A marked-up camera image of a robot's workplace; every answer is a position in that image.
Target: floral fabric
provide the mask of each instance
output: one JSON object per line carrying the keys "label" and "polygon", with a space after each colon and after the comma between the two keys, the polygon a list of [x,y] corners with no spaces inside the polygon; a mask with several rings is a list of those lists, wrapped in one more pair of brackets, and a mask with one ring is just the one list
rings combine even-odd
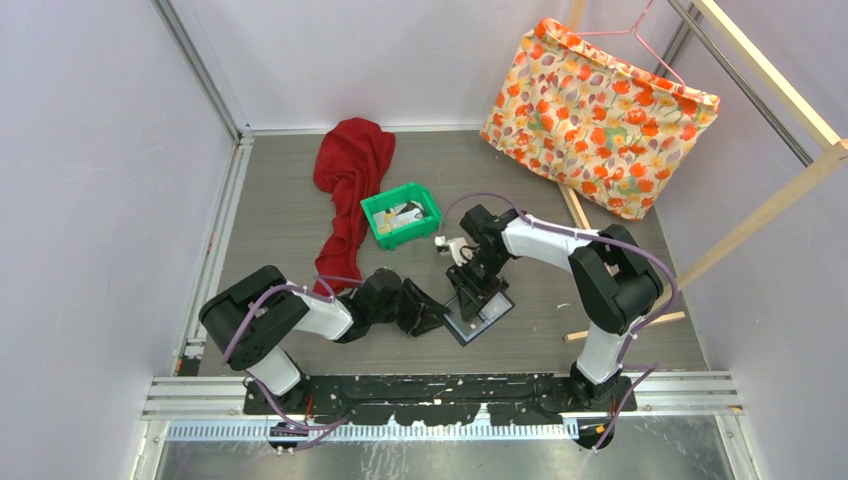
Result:
{"label": "floral fabric", "polygon": [[481,135],[533,172],[641,219],[719,98],[616,59],[546,18],[521,40]]}

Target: clothes hanger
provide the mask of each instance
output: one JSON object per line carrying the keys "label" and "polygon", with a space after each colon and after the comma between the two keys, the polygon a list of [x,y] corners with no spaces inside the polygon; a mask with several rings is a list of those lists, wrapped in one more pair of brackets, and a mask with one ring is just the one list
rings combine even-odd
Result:
{"label": "clothes hanger", "polygon": [[675,72],[667,63],[665,63],[665,60],[663,60],[659,55],[657,55],[657,52],[655,52],[654,49],[651,48],[648,45],[647,42],[645,42],[645,40],[642,38],[642,36],[639,35],[639,27],[642,24],[642,19],[645,18],[645,14],[648,13],[648,10],[650,10],[651,5],[653,5],[653,3],[654,3],[654,0],[648,1],[648,5],[645,6],[645,10],[643,10],[642,13],[639,15],[639,18],[636,19],[636,23],[634,23],[633,26],[628,28],[627,30],[612,30],[612,31],[608,31],[608,32],[568,32],[568,33],[563,33],[562,35],[565,35],[565,36],[576,35],[576,36],[583,37],[583,36],[588,36],[588,35],[627,35],[629,33],[632,33],[636,37],[636,40],[639,40],[639,43],[641,43],[642,46],[644,46],[646,49],[648,49],[648,51],[651,52],[651,55],[653,55],[654,58],[659,60],[659,62],[662,64],[663,67],[666,68],[666,70],[668,70],[669,72],[671,72],[672,75],[674,75],[674,78],[676,78],[677,81],[680,82],[680,85],[683,86],[682,91],[686,91],[686,82],[683,81],[683,78],[680,75],[678,75],[677,72]]}

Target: wooden frame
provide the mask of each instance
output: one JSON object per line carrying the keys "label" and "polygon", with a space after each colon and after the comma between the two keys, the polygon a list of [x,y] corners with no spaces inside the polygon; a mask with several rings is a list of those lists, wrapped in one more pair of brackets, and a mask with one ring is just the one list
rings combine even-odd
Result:
{"label": "wooden frame", "polygon": [[[741,55],[743,61],[748,64],[772,93],[777,96],[795,120],[824,149],[824,152],[812,165],[804,169],[797,177],[778,190],[777,193],[772,195],[771,198],[687,268],[677,279],[681,289],[692,284],[692,282],[706,273],[716,263],[745,242],[745,240],[815,188],[822,180],[848,163],[848,140],[842,139],[837,135],[830,125],[822,119],[821,115],[807,103],[804,97],[792,87],[765,55],[742,33],[742,30],[736,26],[730,17],[719,8],[715,1],[692,0],[692,3],[701,11],[704,18],[707,19],[712,27]],[[574,0],[566,22],[569,28],[577,28],[585,5],[586,0]],[[583,213],[583,208],[574,190],[560,185],[560,191],[569,212],[571,212],[574,218],[575,224],[579,228],[589,228],[586,215]],[[665,293],[655,303],[654,309],[656,310],[659,306],[665,304],[670,296],[671,293],[666,288]],[[565,340],[574,341],[585,338],[584,333],[576,332],[566,335]]]}

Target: green plastic bin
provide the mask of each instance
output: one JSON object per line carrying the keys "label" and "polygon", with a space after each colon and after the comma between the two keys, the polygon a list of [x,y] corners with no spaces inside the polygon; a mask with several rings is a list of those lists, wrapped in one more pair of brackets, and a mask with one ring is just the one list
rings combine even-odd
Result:
{"label": "green plastic bin", "polygon": [[[411,200],[415,200],[424,207],[424,213],[427,215],[424,219],[386,234],[377,232],[377,224],[374,222],[373,217],[375,213]],[[371,225],[371,231],[374,232],[374,236],[377,237],[377,243],[383,249],[394,250],[401,243],[415,238],[426,238],[439,228],[439,222],[442,221],[442,212],[439,211],[439,207],[436,205],[436,201],[433,200],[430,190],[417,183],[401,185],[388,192],[368,197],[360,203],[362,204],[362,210],[365,211],[365,217]]]}

